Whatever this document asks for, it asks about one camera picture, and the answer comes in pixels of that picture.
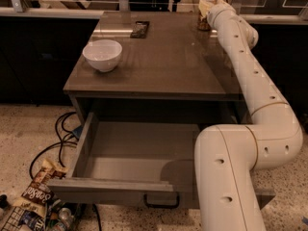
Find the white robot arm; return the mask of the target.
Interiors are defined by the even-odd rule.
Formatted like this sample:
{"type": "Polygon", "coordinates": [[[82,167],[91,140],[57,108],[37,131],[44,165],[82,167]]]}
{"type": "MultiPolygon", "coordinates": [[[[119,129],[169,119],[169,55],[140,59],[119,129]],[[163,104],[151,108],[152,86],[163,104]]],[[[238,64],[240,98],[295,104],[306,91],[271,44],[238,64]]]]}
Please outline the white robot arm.
{"type": "Polygon", "coordinates": [[[250,171],[280,167],[299,152],[303,136],[293,109],[255,59],[258,33],[223,0],[199,0],[199,11],[227,53],[251,122],[204,129],[194,168],[204,231],[266,231],[250,171]]]}

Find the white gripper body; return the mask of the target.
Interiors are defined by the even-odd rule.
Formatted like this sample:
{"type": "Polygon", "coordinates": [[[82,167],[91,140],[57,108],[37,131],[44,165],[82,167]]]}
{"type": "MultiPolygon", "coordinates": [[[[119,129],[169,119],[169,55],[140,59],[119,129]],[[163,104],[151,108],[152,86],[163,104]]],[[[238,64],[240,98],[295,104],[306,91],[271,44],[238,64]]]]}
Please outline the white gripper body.
{"type": "Polygon", "coordinates": [[[217,29],[235,14],[236,11],[231,5],[223,0],[217,0],[216,4],[207,12],[207,20],[212,29],[217,29]]]}

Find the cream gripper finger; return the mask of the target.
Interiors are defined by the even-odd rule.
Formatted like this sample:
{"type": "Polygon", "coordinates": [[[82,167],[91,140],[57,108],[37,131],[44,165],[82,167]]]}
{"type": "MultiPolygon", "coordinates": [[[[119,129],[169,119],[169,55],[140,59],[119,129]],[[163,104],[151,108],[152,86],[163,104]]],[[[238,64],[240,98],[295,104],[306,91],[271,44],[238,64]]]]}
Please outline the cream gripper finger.
{"type": "Polygon", "coordinates": [[[199,0],[198,9],[203,17],[207,16],[208,11],[216,4],[216,0],[199,0]]]}

